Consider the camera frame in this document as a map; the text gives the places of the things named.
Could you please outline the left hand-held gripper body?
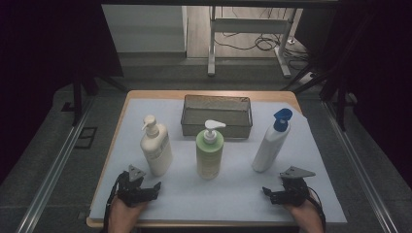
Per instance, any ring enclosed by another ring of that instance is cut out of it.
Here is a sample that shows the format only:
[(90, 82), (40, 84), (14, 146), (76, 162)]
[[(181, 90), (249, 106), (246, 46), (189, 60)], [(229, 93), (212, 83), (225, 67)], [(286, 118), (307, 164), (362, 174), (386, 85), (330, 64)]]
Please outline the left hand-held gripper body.
[(151, 188), (142, 188), (145, 172), (133, 165), (128, 166), (119, 177), (118, 197), (127, 207), (136, 207), (139, 203), (148, 202), (154, 195)]

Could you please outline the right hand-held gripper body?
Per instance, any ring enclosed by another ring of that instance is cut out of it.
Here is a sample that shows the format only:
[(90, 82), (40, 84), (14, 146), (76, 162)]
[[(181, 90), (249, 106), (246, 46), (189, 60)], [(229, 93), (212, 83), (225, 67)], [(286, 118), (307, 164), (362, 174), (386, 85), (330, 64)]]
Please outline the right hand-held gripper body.
[(316, 174), (314, 172), (294, 166), (291, 166), (285, 172), (282, 172), (280, 177), (285, 189), (282, 203), (291, 204), (293, 206), (302, 205), (310, 196), (308, 185), (304, 179), (315, 176)]

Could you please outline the cream pump bottle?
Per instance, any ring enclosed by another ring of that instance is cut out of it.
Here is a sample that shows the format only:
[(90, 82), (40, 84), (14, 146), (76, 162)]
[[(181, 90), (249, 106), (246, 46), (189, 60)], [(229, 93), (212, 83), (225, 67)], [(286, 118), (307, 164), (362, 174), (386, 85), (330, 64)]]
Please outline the cream pump bottle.
[(145, 132), (140, 142), (140, 147), (150, 170), (154, 176), (163, 176), (169, 169), (173, 153), (167, 127), (157, 123), (153, 115), (145, 116), (142, 130)]

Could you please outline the white bottle with blue pump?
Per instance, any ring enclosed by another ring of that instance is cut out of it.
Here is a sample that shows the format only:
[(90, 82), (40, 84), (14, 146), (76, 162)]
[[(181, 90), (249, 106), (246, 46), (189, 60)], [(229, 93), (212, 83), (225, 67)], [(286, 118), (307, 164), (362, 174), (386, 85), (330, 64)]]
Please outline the white bottle with blue pump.
[(272, 166), (291, 129), (289, 120), (292, 118), (292, 111), (290, 109), (281, 109), (274, 114), (274, 117), (275, 121), (266, 130), (252, 164), (257, 172), (264, 172)]

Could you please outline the green pump bottle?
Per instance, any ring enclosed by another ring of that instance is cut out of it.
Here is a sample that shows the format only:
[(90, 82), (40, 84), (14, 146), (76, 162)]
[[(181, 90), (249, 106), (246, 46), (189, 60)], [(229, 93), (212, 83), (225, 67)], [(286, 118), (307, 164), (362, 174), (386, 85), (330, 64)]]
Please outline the green pump bottle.
[(220, 172), (224, 138), (218, 128), (225, 128), (225, 124), (207, 119), (205, 129), (196, 136), (197, 174), (205, 180), (212, 180)]

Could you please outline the grey mesh basket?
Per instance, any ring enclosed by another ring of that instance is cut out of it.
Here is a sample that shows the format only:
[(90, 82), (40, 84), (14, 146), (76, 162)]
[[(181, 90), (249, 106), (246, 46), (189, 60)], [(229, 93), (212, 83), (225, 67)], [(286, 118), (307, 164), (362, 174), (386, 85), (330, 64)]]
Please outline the grey mesh basket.
[(186, 95), (181, 117), (183, 135), (196, 136), (208, 119), (225, 124), (219, 129), (225, 138), (247, 139), (253, 126), (250, 98)]

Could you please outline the person's left hand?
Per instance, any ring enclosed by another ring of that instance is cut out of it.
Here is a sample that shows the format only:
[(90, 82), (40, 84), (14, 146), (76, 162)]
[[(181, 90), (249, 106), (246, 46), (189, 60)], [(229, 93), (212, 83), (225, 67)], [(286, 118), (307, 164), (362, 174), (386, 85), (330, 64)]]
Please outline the person's left hand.
[(127, 207), (118, 197), (115, 197), (111, 205), (108, 229), (112, 227), (129, 229), (134, 227), (140, 214), (147, 206), (147, 203), (139, 203), (136, 207)]

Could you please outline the person's right hand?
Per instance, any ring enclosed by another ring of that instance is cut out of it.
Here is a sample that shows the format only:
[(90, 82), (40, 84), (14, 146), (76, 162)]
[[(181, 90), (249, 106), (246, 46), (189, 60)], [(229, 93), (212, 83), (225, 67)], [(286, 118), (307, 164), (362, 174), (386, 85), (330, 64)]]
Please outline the person's right hand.
[(309, 200), (306, 200), (299, 207), (296, 207), (294, 205), (285, 205), (284, 208), (291, 214), (292, 218), (300, 228), (323, 229), (323, 224), (317, 208)]

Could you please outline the black tripod stand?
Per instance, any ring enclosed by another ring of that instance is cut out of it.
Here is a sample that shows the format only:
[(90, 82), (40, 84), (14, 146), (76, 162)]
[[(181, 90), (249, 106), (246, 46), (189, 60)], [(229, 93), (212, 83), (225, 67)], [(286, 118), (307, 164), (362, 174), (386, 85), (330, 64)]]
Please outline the black tripod stand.
[(73, 75), (72, 81), (74, 100), (73, 126), (76, 126), (83, 116), (82, 89), (84, 89), (86, 93), (91, 96), (95, 96), (99, 91), (97, 82), (95, 80), (96, 78), (99, 78), (100, 80), (114, 86), (124, 93), (127, 93), (129, 91), (129, 88), (115, 81), (112, 77), (104, 74), (102, 71), (98, 71), (96, 68), (78, 68)]
[(299, 94), (319, 83), (325, 82), (324, 87), (320, 91), (320, 98), (322, 101), (329, 101), (334, 94), (337, 94), (337, 100), (335, 103), (335, 120), (340, 129), (345, 131), (346, 127), (344, 123), (344, 115), (346, 107), (347, 82), (341, 74), (341, 71), (342, 68), (339, 65), (335, 65), (332, 68), (321, 72), (307, 83), (293, 89), (292, 93)]

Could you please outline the dark curtain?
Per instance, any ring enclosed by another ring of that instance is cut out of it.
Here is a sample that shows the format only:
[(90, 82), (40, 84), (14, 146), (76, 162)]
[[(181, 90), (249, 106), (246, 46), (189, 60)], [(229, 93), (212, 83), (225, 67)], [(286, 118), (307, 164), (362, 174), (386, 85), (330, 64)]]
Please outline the dark curtain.
[[(412, 0), (372, 0), (373, 18), (343, 68), (354, 112), (412, 188)], [(359, 6), (305, 9), (295, 38), (330, 67), (366, 15)]]
[(120, 77), (103, 0), (0, 0), (0, 184), (76, 76)]

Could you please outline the white cabinet panel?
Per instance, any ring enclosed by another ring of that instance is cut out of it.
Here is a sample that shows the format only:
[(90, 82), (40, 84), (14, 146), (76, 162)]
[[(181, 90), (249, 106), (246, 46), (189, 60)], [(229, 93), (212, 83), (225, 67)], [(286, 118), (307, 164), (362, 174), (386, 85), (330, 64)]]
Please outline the white cabinet panel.
[(186, 6), (103, 5), (117, 52), (186, 52)]

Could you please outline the aluminium floor rail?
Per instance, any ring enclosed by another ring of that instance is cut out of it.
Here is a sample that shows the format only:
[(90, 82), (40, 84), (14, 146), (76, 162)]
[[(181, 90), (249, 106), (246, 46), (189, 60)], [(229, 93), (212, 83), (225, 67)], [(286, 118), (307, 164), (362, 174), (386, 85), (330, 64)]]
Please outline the aluminium floor rail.
[(51, 164), (49, 171), (46, 173), (45, 178), (34, 195), (34, 198), (27, 208), (15, 233), (33, 233), (47, 203), (49, 202), (65, 164), (81, 134), (94, 100), (94, 97), (87, 97), (80, 119), (77, 121), (76, 125), (71, 128), (69, 135)]
[(332, 128), (335, 131), (339, 142), (343, 146), (343, 150), (345, 151), (353, 167), (354, 173), (359, 180), (363, 193), (365, 194), (373, 213), (379, 221), (381, 228), (383, 229), (384, 233), (398, 233), (398, 229), (387, 206), (385, 205), (383, 199), (372, 183), (371, 178), (368, 176), (358, 153), (356, 152), (352, 142), (350, 141), (349, 136), (338, 124), (337, 113), (334, 111), (332, 104), (323, 102), (322, 105), (326, 109)]

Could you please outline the white desk frame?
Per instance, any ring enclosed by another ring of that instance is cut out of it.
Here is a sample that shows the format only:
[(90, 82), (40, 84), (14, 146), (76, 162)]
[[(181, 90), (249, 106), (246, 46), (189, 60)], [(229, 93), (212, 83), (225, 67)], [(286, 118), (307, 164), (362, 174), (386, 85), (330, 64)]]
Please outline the white desk frame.
[(275, 48), (275, 55), (285, 78), (292, 76), (285, 60), (284, 52), (289, 39), (297, 9), (292, 9), (287, 19), (251, 19), (251, 18), (216, 18), (216, 7), (210, 8), (210, 44), (208, 50), (207, 74), (213, 77), (215, 70), (215, 34), (248, 33), (248, 34), (280, 34), (280, 46)]

